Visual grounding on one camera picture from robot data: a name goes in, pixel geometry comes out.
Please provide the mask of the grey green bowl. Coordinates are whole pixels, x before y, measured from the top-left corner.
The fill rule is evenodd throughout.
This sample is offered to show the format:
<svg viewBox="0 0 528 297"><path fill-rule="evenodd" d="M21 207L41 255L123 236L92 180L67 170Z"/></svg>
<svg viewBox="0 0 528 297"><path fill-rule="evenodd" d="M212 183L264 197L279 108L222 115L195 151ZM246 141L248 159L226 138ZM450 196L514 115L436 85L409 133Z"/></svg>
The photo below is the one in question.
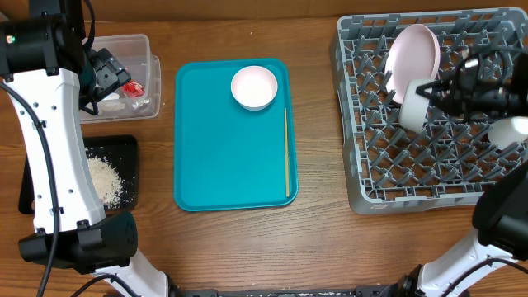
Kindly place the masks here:
<svg viewBox="0 0 528 297"><path fill-rule="evenodd" d="M406 130L420 133L426 119L429 100L417 94L421 85L432 83L433 79L412 80L406 89L399 112L399 124Z"/></svg>

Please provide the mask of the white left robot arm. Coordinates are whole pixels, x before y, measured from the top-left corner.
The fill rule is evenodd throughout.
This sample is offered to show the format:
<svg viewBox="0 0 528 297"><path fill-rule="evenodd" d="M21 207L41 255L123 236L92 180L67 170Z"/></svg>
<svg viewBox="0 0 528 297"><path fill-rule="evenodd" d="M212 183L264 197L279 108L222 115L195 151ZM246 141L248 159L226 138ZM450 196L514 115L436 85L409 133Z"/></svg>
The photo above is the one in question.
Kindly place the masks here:
<svg viewBox="0 0 528 297"><path fill-rule="evenodd" d="M34 192L35 232L22 258L107 281L124 296L178 295L138 247L133 215L107 214L87 164L79 112L95 115L130 75L106 49L94 50L88 1L32 1L29 18L1 25L1 87L16 110Z"/></svg>

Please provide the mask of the red snack wrapper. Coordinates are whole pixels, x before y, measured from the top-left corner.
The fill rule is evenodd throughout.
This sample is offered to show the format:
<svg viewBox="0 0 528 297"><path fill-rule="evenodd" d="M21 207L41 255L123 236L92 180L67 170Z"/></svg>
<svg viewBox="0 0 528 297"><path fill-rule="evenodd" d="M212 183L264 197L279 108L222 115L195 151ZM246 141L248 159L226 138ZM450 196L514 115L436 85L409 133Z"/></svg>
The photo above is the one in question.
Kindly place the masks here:
<svg viewBox="0 0 528 297"><path fill-rule="evenodd" d="M128 81L121 90L128 98L142 97L145 94L144 86L134 80Z"/></svg>

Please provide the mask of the white rice pile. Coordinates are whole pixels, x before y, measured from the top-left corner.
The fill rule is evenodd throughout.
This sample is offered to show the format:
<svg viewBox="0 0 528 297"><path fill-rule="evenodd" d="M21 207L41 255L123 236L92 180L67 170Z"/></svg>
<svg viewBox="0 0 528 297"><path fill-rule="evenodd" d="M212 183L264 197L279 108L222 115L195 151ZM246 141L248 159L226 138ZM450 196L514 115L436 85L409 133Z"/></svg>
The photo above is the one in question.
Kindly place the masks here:
<svg viewBox="0 0 528 297"><path fill-rule="evenodd" d="M99 201L108 207L118 206L123 193L122 179L111 164L99 157L87 160L92 183Z"/></svg>

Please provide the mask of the wooden chopstick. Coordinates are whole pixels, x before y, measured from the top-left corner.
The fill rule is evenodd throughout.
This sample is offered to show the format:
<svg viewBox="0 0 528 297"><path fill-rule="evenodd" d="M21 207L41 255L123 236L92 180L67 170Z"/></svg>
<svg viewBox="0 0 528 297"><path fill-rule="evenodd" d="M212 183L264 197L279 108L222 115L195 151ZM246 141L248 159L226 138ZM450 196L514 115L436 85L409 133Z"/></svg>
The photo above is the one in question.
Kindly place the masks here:
<svg viewBox="0 0 528 297"><path fill-rule="evenodd" d="M285 141L285 196L290 196L290 161L289 161L289 140L288 140L288 119L287 109L284 109L284 141Z"/></svg>

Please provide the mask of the white paper cup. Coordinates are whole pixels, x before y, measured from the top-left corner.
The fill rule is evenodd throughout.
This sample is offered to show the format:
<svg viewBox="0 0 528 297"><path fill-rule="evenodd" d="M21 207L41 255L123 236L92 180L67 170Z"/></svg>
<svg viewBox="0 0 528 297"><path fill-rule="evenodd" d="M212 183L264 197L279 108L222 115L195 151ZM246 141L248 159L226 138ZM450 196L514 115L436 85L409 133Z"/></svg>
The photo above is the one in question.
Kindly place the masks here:
<svg viewBox="0 0 528 297"><path fill-rule="evenodd" d="M513 117L498 120L491 124L488 140L503 150L511 144L519 144L527 139L528 120L526 117Z"/></svg>

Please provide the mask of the white round bowl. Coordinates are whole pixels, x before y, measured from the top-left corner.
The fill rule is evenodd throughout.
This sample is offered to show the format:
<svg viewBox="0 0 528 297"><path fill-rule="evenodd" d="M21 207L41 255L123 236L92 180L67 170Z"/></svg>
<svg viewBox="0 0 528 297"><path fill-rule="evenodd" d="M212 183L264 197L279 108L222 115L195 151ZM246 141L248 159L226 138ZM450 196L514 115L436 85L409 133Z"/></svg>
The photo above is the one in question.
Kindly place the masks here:
<svg viewBox="0 0 528 297"><path fill-rule="evenodd" d="M240 106L250 111L268 107L278 92L275 75L262 66L238 70L231 82L231 93Z"/></svg>

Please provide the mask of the white round plate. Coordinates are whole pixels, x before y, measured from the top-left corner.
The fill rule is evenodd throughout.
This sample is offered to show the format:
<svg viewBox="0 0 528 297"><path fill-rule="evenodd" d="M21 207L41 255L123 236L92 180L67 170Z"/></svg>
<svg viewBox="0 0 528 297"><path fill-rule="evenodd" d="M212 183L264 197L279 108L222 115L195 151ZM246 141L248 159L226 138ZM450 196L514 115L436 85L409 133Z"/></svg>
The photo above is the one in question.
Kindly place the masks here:
<svg viewBox="0 0 528 297"><path fill-rule="evenodd" d="M403 103L408 84L414 79L434 79L440 65L440 45L436 35L422 24L405 28L389 49L384 66L386 89L394 91L392 101Z"/></svg>

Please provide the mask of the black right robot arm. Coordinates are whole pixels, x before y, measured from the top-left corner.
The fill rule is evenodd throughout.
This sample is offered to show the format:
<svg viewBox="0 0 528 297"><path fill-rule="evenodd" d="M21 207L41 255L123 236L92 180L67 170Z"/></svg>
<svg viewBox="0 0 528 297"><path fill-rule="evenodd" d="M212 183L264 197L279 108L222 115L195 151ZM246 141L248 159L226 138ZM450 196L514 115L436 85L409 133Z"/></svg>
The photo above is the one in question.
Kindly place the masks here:
<svg viewBox="0 0 528 297"><path fill-rule="evenodd" d="M527 138L527 51L483 47L468 55L444 80L413 80L399 123L422 131L429 106L470 122L478 113L493 120L488 140L504 150ZM473 228L448 252L417 266L383 296L466 296L471 285L502 266L526 272L527 165L516 169L479 198Z"/></svg>

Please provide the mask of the white napkin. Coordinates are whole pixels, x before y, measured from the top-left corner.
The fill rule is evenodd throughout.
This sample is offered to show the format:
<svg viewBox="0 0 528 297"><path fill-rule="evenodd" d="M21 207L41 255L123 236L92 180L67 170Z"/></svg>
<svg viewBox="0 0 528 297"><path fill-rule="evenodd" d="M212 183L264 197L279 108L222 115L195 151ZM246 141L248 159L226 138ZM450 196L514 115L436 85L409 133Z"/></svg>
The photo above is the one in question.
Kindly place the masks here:
<svg viewBox="0 0 528 297"><path fill-rule="evenodd" d="M125 103L120 101L119 94L111 93L110 95L98 102L98 108L101 113L120 111L125 108Z"/></svg>

